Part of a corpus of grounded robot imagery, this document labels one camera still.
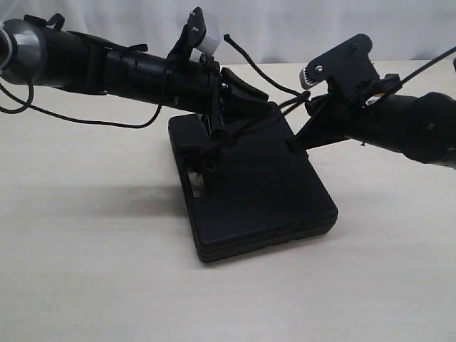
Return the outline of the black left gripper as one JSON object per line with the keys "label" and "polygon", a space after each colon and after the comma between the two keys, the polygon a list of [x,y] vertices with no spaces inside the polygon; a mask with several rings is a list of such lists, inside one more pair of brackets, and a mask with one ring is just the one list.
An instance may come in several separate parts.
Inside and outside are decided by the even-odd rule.
{"label": "black left gripper", "polygon": [[[221,70],[227,84],[229,100],[239,105],[267,103],[269,96],[242,80],[230,68]],[[236,113],[220,114],[220,64],[212,56],[202,56],[198,62],[173,58],[170,72],[172,107],[193,112],[204,130],[201,143],[201,167],[216,167],[225,147],[235,144],[234,137],[246,122]]]}

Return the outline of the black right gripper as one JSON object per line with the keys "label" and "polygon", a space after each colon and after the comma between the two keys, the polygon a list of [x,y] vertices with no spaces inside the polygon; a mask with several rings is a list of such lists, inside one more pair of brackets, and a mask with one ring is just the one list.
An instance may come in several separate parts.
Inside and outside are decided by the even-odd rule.
{"label": "black right gripper", "polygon": [[318,95],[309,103],[309,120],[286,141],[293,153],[344,140],[380,142],[382,123],[374,109],[347,103],[334,93]]}

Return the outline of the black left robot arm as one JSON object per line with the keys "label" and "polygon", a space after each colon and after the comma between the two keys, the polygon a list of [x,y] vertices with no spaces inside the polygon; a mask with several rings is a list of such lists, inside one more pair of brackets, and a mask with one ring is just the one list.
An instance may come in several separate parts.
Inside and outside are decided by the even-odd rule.
{"label": "black left robot arm", "polygon": [[269,117],[266,93],[214,59],[219,27],[201,8],[191,11],[166,57],[145,44],[121,46],[101,37],[63,29],[60,14],[26,15],[1,24],[1,77],[29,90],[37,86],[85,95],[114,95],[194,113],[209,147],[191,150],[192,161],[210,166],[223,147]]}

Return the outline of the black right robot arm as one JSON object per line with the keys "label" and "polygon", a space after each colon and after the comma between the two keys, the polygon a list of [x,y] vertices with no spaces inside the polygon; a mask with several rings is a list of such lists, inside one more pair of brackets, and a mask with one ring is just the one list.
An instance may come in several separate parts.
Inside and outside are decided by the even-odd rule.
{"label": "black right robot arm", "polygon": [[389,95],[364,106],[327,94],[306,109],[309,120],[287,141],[292,152],[356,140],[425,165],[455,168],[455,99],[443,93]]}

